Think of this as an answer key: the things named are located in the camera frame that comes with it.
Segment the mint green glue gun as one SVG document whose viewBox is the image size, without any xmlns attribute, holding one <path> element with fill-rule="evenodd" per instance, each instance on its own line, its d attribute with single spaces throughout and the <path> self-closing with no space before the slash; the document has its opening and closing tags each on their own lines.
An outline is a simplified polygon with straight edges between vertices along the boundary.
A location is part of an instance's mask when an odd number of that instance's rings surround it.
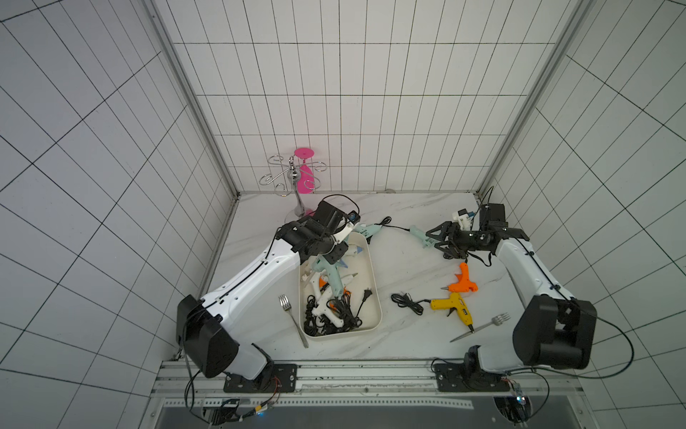
<svg viewBox="0 0 686 429">
<path fill-rule="evenodd" d="M 324 256 L 319 256 L 311 267 L 314 272 L 325 272 L 328 275 L 330 288 L 335 298 L 339 299 L 344 295 L 345 287 L 335 264 L 330 263 Z"/>
</svg>

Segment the small mint glue gun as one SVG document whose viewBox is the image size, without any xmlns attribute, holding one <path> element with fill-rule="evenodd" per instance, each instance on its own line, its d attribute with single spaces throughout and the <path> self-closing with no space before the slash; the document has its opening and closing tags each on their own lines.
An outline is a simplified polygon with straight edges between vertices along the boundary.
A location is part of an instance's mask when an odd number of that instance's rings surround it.
<svg viewBox="0 0 686 429">
<path fill-rule="evenodd" d="M 363 223 L 359 223 L 356 227 L 354 232 L 357 232 L 361 235 L 364 236 L 364 238 L 367 241 L 371 241 L 371 238 L 373 235 L 377 234 L 382 230 L 383 226 L 382 225 L 376 225 L 373 223 L 372 225 L 364 225 Z"/>
</svg>

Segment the cream plastic storage box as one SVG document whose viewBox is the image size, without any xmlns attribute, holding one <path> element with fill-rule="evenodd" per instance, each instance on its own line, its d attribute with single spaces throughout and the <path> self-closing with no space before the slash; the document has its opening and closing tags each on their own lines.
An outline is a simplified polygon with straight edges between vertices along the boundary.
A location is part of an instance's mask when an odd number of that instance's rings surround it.
<svg viewBox="0 0 686 429">
<path fill-rule="evenodd" d="M 382 322 L 382 307 L 378 297 L 369 244 L 364 236 L 357 232 L 348 236 L 349 244 L 363 247 L 364 252 L 355 257 L 344 255 L 336 264 L 345 287 L 341 298 L 337 299 L 333 296 L 328 275 L 325 272 L 322 272 L 319 277 L 314 277 L 305 288 L 301 288 L 299 284 L 297 320 L 308 339 L 323 340 L 366 334 L 376 329 Z M 312 257 L 300 266 L 299 280 L 302 269 L 305 266 L 311 266 L 314 261 L 315 258 Z M 321 297 L 327 299 L 327 306 L 344 321 L 342 328 L 336 328 L 325 316 L 312 314 L 312 310 Z"/>
</svg>

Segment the white glue gun orange trigger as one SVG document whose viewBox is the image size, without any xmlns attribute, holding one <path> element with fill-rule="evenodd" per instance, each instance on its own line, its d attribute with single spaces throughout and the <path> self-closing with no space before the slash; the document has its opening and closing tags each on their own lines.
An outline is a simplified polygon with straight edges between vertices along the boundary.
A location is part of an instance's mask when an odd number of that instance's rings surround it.
<svg viewBox="0 0 686 429">
<path fill-rule="evenodd" d="M 321 297 L 312 310 L 314 316 L 325 316 L 336 328 L 342 328 L 344 321 L 327 306 L 327 299 Z"/>
</svg>

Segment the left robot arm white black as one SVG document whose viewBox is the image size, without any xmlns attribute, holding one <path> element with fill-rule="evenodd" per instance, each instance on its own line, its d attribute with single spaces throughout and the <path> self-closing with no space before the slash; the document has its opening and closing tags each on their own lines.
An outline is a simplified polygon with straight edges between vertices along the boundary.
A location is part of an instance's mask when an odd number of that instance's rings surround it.
<svg viewBox="0 0 686 429">
<path fill-rule="evenodd" d="M 359 206 L 346 213 L 326 198 L 314 213 L 277 228 L 270 245 L 218 289 L 196 299 L 188 295 L 177 307 L 176 338 L 207 378 L 224 372 L 245 379 L 268 380 L 271 359 L 255 344 L 239 344 L 233 326 L 275 282 L 312 257 L 329 277 L 329 290 L 339 298 L 345 288 L 336 264 L 348 251 L 346 239 L 359 224 Z"/>
</svg>

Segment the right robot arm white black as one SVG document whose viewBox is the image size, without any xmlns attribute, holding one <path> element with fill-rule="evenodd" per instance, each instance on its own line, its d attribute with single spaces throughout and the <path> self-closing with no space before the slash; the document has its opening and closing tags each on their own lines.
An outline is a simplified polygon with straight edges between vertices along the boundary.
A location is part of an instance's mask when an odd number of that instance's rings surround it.
<svg viewBox="0 0 686 429">
<path fill-rule="evenodd" d="M 468 231 L 457 222 L 438 227 L 436 247 L 453 258 L 487 251 L 505 266 L 525 311 L 510 338 L 474 345 L 466 355 L 467 370 L 505 374 L 530 366 L 555 370 L 584 369 L 591 359 L 597 311 L 591 302 L 577 300 L 552 275 L 520 229 L 496 223 Z"/>
</svg>

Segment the yellow glue gun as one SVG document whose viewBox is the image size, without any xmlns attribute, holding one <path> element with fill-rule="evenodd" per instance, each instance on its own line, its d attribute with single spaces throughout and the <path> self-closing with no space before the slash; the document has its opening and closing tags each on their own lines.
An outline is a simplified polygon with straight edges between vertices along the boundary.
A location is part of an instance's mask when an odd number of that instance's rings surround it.
<svg viewBox="0 0 686 429">
<path fill-rule="evenodd" d="M 450 293 L 446 299 L 431 300 L 430 305 L 434 311 L 447 310 L 449 315 L 456 312 L 469 332 L 474 332 L 472 314 L 459 292 Z"/>
</svg>

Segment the pink wine glass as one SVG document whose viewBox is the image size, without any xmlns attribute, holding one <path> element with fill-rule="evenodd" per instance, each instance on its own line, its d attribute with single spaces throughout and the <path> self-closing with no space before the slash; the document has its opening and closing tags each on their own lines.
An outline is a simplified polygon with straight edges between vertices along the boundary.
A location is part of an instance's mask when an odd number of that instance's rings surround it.
<svg viewBox="0 0 686 429">
<path fill-rule="evenodd" d="M 294 178 L 294 191 L 298 202 L 295 215 L 300 218 L 308 214 L 301 195 L 313 193 L 316 186 L 313 170 L 307 164 L 307 160 L 314 157 L 314 150 L 311 148 L 297 148 L 294 151 L 294 156 L 298 159 L 297 175 Z"/>
</svg>

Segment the silver fork left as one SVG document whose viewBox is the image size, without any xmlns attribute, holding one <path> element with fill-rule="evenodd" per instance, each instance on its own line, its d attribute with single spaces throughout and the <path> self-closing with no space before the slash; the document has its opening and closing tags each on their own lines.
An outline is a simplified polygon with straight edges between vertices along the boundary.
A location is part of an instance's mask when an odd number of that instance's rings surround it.
<svg viewBox="0 0 686 429">
<path fill-rule="evenodd" d="M 305 334 L 302 332 L 298 322 L 296 321 L 296 318 L 294 317 L 294 315 L 292 313 L 292 306 L 291 306 L 291 303 L 289 301 L 289 298 L 285 294 L 282 294 L 279 296 L 278 300 L 279 300 L 279 303 L 280 303 L 280 306 L 282 307 L 282 309 L 290 317 L 290 319 L 291 319 L 291 321 L 292 321 L 292 323 L 296 329 L 298 337 L 303 344 L 303 347 L 305 349 L 308 349 L 309 348 L 309 342 L 307 341 Z"/>
</svg>

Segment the silver fork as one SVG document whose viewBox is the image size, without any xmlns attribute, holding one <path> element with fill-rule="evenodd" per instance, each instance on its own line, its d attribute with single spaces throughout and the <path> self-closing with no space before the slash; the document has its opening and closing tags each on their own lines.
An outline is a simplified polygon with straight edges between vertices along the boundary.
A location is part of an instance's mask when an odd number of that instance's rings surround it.
<svg viewBox="0 0 686 429">
<path fill-rule="evenodd" d="M 482 331 L 488 327 L 491 327 L 491 326 L 503 325 L 509 319 L 510 319 L 510 315 L 508 313 L 499 314 L 499 315 L 491 318 L 491 321 L 489 321 L 488 323 L 485 323 L 484 325 L 478 326 L 475 329 L 473 329 L 473 332 L 466 332 L 465 334 L 461 334 L 461 335 L 457 336 L 456 338 L 452 339 L 450 342 L 460 341 L 460 340 L 462 340 L 466 337 L 469 337 L 473 334 L 477 334 L 477 332 L 480 332 L 480 331 Z"/>
<path fill-rule="evenodd" d="M 305 334 L 302 332 L 298 322 L 296 321 L 296 318 L 294 317 L 294 315 L 292 313 L 292 306 L 291 306 L 291 303 L 289 301 L 289 298 L 285 294 L 282 294 L 279 296 L 278 300 L 279 300 L 279 303 L 280 303 L 280 306 L 282 307 L 282 309 L 290 317 L 290 319 L 291 319 L 291 321 L 292 321 L 292 323 L 296 329 L 298 337 L 303 344 L 303 347 L 305 349 L 308 349 L 309 348 L 309 342 L 307 341 Z"/>
</svg>

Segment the chrome cup holder stand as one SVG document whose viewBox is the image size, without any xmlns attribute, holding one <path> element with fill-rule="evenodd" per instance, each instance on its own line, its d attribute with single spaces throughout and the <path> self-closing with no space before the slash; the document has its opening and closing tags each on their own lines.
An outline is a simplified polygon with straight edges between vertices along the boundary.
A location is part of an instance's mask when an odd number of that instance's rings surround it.
<svg viewBox="0 0 686 429">
<path fill-rule="evenodd" d="M 267 160 L 270 167 L 279 168 L 280 171 L 276 174 L 268 173 L 264 175 L 259 181 L 260 186 L 270 186 L 273 185 L 274 190 L 282 197 L 287 197 L 289 195 L 295 195 L 294 191 L 294 178 L 297 175 L 296 169 L 298 166 L 298 159 L 294 156 L 294 153 L 289 158 L 283 156 L 272 156 Z M 321 187 L 321 181 L 316 177 L 316 173 L 325 173 L 328 170 L 327 164 L 322 161 L 314 161 L 314 158 L 307 160 L 307 164 L 312 168 L 314 177 L 316 178 L 315 190 L 317 191 Z M 313 211 L 307 208 L 308 215 Z"/>
</svg>

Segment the silver fork right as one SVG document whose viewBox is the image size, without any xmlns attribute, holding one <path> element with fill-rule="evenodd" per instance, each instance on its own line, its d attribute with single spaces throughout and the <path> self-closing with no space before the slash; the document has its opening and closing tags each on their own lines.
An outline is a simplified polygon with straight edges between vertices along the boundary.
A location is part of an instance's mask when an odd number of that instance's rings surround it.
<svg viewBox="0 0 686 429">
<path fill-rule="evenodd" d="M 477 334 L 477 332 L 480 332 L 480 331 L 482 331 L 488 327 L 491 327 L 491 326 L 503 325 L 509 319 L 510 319 L 510 315 L 508 313 L 499 314 L 499 315 L 491 318 L 491 321 L 489 321 L 488 323 L 485 323 L 484 325 L 478 326 L 475 329 L 473 329 L 473 332 L 466 332 L 465 334 L 461 334 L 461 335 L 457 336 L 456 338 L 452 339 L 450 342 L 460 341 L 460 340 L 462 340 L 466 337 L 469 337 L 473 334 Z"/>
</svg>

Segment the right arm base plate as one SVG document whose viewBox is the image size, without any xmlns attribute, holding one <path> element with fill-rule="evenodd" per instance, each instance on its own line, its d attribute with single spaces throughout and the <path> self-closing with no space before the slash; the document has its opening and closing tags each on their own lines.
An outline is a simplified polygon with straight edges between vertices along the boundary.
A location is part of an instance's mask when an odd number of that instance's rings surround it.
<svg viewBox="0 0 686 429">
<path fill-rule="evenodd" d="M 437 360 L 431 371 L 441 393 L 507 393 L 510 386 L 501 375 L 468 370 L 464 363 Z"/>
</svg>

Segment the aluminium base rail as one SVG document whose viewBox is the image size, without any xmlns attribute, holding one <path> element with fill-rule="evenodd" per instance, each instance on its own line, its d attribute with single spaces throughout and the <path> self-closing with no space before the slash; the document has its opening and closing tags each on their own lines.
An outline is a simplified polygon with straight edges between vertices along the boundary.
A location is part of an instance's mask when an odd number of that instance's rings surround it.
<svg viewBox="0 0 686 429">
<path fill-rule="evenodd" d="M 151 397 L 160 405 L 218 407 L 225 400 L 255 407 L 272 400 L 277 407 L 437 406 L 471 409 L 475 400 L 492 400 L 498 391 L 469 388 L 439 360 L 305 360 L 278 377 L 279 388 L 248 391 L 227 375 L 207 379 L 183 361 L 160 367 Z"/>
</svg>

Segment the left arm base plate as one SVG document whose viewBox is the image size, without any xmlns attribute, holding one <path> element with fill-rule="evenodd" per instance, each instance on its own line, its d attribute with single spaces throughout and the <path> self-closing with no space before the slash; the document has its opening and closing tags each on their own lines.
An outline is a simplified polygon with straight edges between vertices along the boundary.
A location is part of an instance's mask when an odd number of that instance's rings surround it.
<svg viewBox="0 0 686 429">
<path fill-rule="evenodd" d="M 298 365 L 268 363 L 255 380 L 240 375 L 226 375 L 225 393 L 293 393 L 298 380 Z"/>
</svg>

